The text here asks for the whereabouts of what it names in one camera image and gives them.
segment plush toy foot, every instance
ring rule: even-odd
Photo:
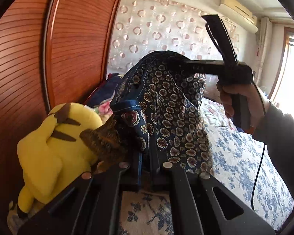
[[[19,218],[21,219],[27,218],[27,213],[23,212],[18,206],[17,206],[16,212]]]

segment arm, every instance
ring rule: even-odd
[[[270,104],[253,139],[267,144],[270,159],[294,199],[294,119]]]

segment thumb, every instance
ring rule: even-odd
[[[251,85],[228,85],[222,87],[228,94],[240,94],[246,97],[251,95]]]

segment bed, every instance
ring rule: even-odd
[[[0,234],[11,234],[7,216],[13,204],[9,203],[16,202],[24,185],[16,154],[18,141],[35,130],[55,105],[83,103],[104,82],[119,1],[9,0],[2,6]],[[103,121],[111,114],[107,99],[89,104]],[[225,117],[222,105],[204,99],[201,110],[214,176],[249,206],[262,144],[252,140],[251,135],[238,132]],[[256,188],[255,209],[278,229],[292,207],[292,198],[266,154]],[[146,228],[144,234],[173,234],[166,192],[123,194],[119,234],[138,234],[139,226]]]

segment window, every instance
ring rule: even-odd
[[[285,48],[271,100],[294,118],[294,29],[285,28]]]

